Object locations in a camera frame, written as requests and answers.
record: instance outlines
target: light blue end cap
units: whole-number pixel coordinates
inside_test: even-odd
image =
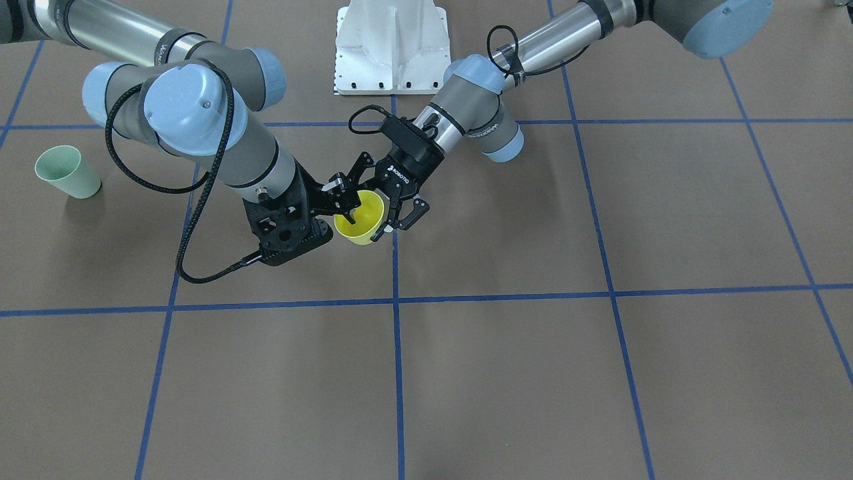
[[[492,152],[490,154],[485,153],[487,157],[489,157],[492,161],[496,161],[498,163],[505,163],[507,161],[512,160],[519,153],[521,153],[521,149],[525,146],[525,134],[521,131],[521,127],[515,133],[515,137],[509,141],[503,148],[499,149],[497,152]]]
[[[284,73],[284,67],[278,61],[275,55],[265,49],[246,49],[251,51],[258,63],[261,65],[261,72],[264,74],[264,106],[261,110],[271,107],[284,98],[284,92],[287,90],[287,76]]]
[[[173,149],[194,156],[216,153],[227,109],[222,80],[211,69],[196,64],[174,67],[160,75],[151,84],[143,105],[148,124],[160,138]],[[234,91],[234,124],[228,148],[240,141],[247,122],[246,104]]]
[[[465,60],[457,60],[444,71],[444,82],[455,75],[486,90],[501,95],[503,91],[503,73],[488,58],[482,55],[471,55]]]
[[[107,86],[113,73],[128,65],[120,61],[108,61],[95,67],[83,82],[83,106],[89,117],[100,126],[107,125]]]
[[[773,0],[728,0],[693,26],[684,48],[702,58],[719,58],[737,50],[770,18]]]

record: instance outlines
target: yellow bowl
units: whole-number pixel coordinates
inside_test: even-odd
[[[335,215],[334,229],[356,245],[370,245],[370,238],[385,219],[385,202],[372,190],[359,190],[358,199],[362,206],[352,213],[356,224],[351,224],[343,215]]]

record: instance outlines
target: blue grid line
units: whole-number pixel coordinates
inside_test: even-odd
[[[165,313],[166,306],[103,307],[103,308],[43,308],[38,310],[0,310],[4,317],[49,317],[52,315],[103,315],[110,313]]]
[[[231,13],[234,11],[234,0],[228,0],[228,8],[225,10],[225,26],[222,29],[220,44],[228,43],[228,31],[231,29]]]
[[[579,125],[647,125],[679,123],[743,123],[742,119],[597,119],[578,120]]]
[[[391,114],[397,114],[397,96],[391,95]],[[392,233],[392,304],[394,308],[394,377],[397,387],[397,479],[406,478],[405,418],[403,410],[403,337],[400,333],[400,242]]]
[[[199,166],[193,171],[193,183],[198,180]],[[189,225],[189,218],[193,210],[193,192],[189,193],[187,209],[183,215],[183,229]],[[148,439],[151,437],[151,424],[154,422],[154,409],[157,407],[157,393],[160,391],[160,377],[163,373],[163,361],[165,360],[165,349],[169,343],[169,332],[171,331],[171,318],[175,313],[175,301],[177,299],[177,287],[180,283],[180,275],[175,270],[171,289],[169,291],[169,305],[166,308],[165,320],[163,321],[163,333],[160,336],[160,350],[157,352],[157,363],[154,367],[154,380],[151,382],[151,395],[148,398],[148,410],[145,413],[145,426],[142,428],[142,441],[139,444],[139,458],[136,460],[136,475],[134,480],[142,480],[142,470],[145,468],[145,457],[148,454]]]
[[[259,303],[212,303],[204,305],[176,305],[176,312],[215,312],[219,310],[265,310],[275,308],[313,308],[313,307],[356,307],[360,305],[392,305],[392,298],[365,298],[353,300],[315,300],[315,301],[265,301]]]
[[[548,12],[551,18],[554,18],[554,5],[551,0],[548,0]],[[610,297],[610,305],[613,310],[613,318],[616,322],[616,332],[619,337],[619,347],[622,349],[622,361],[625,367],[625,376],[628,380],[628,387],[631,393],[631,402],[634,405],[634,415],[636,417],[637,430],[640,435],[643,457],[646,461],[646,470],[649,480],[655,480],[654,466],[652,463],[652,454],[648,446],[646,436],[646,426],[642,417],[642,409],[640,407],[640,398],[637,394],[634,381],[634,371],[631,367],[631,359],[628,352],[628,343],[625,340],[624,329],[622,327],[622,315],[619,313],[619,305],[616,297],[615,289],[613,288],[613,276],[610,271],[610,262],[607,260],[607,250],[604,244],[604,235],[601,232],[601,222],[598,216],[598,208],[595,205],[595,193],[592,188],[592,181],[589,177],[589,169],[586,161],[586,154],[583,150],[583,140],[581,138],[580,124],[577,121],[577,112],[575,110],[575,102],[572,99],[572,86],[569,83],[569,74],[566,67],[560,69],[563,73],[563,86],[566,88],[566,100],[569,102],[569,112],[572,115],[572,129],[575,133],[575,141],[577,142],[577,154],[580,157],[581,168],[583,169],[583,182],[586,184],[587,194],[589,196],[589,209],[592,213],[592,220],[595,224],[595,235],[598,237],[598,248],[601,253],[601,264],[604,267],[604,276],[607,281],[607,293]]]
[[[810,285],[771,285],[764,287],[731,287],[709,289],[672,289],[672,290],[622,290],[616,291],[618,297],[631,296],[692,296],[692,295],[728,295],[735,293],[771,293],[785,291],[811,291]]]
[[[818,284],[818,290],[844,291],[853,290],[853,284]],[[747,293],[772,293],[786,291],[811,291],[810,285],[770,285],[747,286],[731,288],[705,289],[672,289],[672,290],[615,290],[616,297],[644,296],[696,296],[696,295],[733,295]],[[577,300],[583,298],[608,298],[608,291],[567,292],[545,294],[505,294],[481,296],[401,296],[397,299],[401,305],[419,303],[473,303],[479,301],[539,301],[539,300]],[[0,310],[3,317],[45,317],[51,315],[97,315],[110,313],[165,313],[169,309],[174,312],[215,312],[227,310],[260,310],[275,308],[317,308],[317,307],[357,307],[363,305],[393,305],[393,298],[366,298],[350,300],[316,300],[316,301],[269,301],[257,303],[212,303],[194,305],[153,305],[146,307],[95,307],[95,308],[56,308],[40,310]]]
[[[572,125],[571,119],[518,120],[521,125]],[[751,123],[853,123],[853,119],[750,119]],[[580,125],[646,125],[646,124],[707,124],[707,123],[746,123],[743,119],[590,119],[578,120]],[[354,126],[380,126],[378,121],[356,121]],[[268,121],[264,125],[276,128],[320,126],[347,126],[345,121]],[[101,130],[99,125],[0,125],[3,130]]]
[[[9,130],[102,130],[100,125],[10,125]]]
[[[835,331],[833,321],[829,318],[829,312],[827,311],[827,308],[823,303],[821,291],[817,288],[815,277],[811,272],[811,268],[809,268],[809,262],[805,258],[805,253],[803,252],[803,248],[800,245],[799,239],[797,238],[797,233],[794,231],[791,218],[788,216],[788,212],[785,209],[785,204],[782,202],[782,196],[779,192],[779,189],[776,188],[776,182],[773,180],[773,175],[770,173],[770,167],[767,163],[767,159],[764,157],[764,152],[761,148],[761,144],[758,142],[758,137],[755,134],[755,129],[752,128],[752,123],[750,121],[749,115],[746,114],[746,108],[744,107],[743,101],[740,98],[740,93],[738,93],[738,89],[734,85],[734,78],[732,77],[731,72],[728,70],[728,65],[726,65],[726,61],[722,58],[720,59],[720,65],[722,65],[722,70],[726,73],[726,79],[728,79],[728,84],[731,86],[732,93],[734,93],[734,99],[737,101],[738,108],[740,108],[740,113],[744,117],[744,121],[746,122],[746,128],[749,131],[750,137],[752,138],[752,144],[755,146],[756,153],[758,154],[758,159],[761,161],[761,167],[764,170],[764,175],[767,177],[770,189],[773,191],[773,197],[775,198],[776,205],[779,207],[779,211],[782,214],[782,219],[784,219],[785,221],[788,233],[791,235],[791,240],[794,243],[794,248],[797,249],[797,255],[799,256],[800,262],[803,264],[803,270],[805,271],[806,278],[809,279],[809,286],[815,294],[815,300],[817,301],[818,308],[821,310],[821,315],[823,315],[823,321],[827,324],[829,335],[833,339],[835,348],[838,351],[838,357],[841,359],[841,363],[844,366],[844,370],[847,372],[847,379],[850,381],[850,385],[853,386],[853,370],[850,369],[850,362],[847,360],[847,355],[844,353],[844,347],[841,345],[841,341],[838,339],[838,333]]]
[[[354,121],[353,126],[380,126],[379,121]],[[345,121],[268,121],[266,126],[283,127],[283,126],[348,126],[349,122]]]
[[[411,296],[399,299],[401,304],[414,303],[471,303],[479,301],[536,301],[536,300],[575,300],[580,298],[607,298],[609,292],[578,293],[536,293],[509,295],[470,295],[470,296]]]
[[[12,105],[12,111],[9,112],[9,117],[6,119],[6,128],[3,129],[3,133],[0,133],[0,149],[3,147],[3,144],[6,143],[6,137],[9,135],[9,127],[12,125],[12,122],[15,121],[15,115],[18,114],[18,108],[20,107],[21,100],[24,99],[24,92],[26,91],[26,86],[30,83],[32,71],[36,69],[36,62],[38,62],[38,57],[42,55],[42,48],[44,48],[44,40],[38,42],[36,51],[32,54],[30,66],[26,69],[26,74],[24,75],[23,81],[20,82],[18,96],[15,97],[15,103]]]
[[[853,123],[853,119],[749,119],[750,123]]]
[[[824,284],[815,287],[818,290],[853,290],[853,284]]]

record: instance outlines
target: brown floor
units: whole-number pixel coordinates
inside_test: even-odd
[[[331,95],[340,0],[127,3],[272,50],[288,92],[260,115],[320,177],[387,151],[352,112],[428,102]],[[552,7],[438,4],[454,58]],[[411,231],[207,286],[174,275],[186,197],[121,174],[82,108],[105,57],[4,45],[0,477],[849,479],[853,26],[830,0],[775,4],[724,61],[616,31],[506,95],[523,153],[462,144]],[[102,176],[91,199],[33,174],[64,143]],[[254,246],[220,187],[188,269]]]

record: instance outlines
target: mint green cup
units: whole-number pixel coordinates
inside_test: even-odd
[[[74,198],[89,198],[101,189],[101,178],[71,145],[60,145],[36,160],[36,175]]]

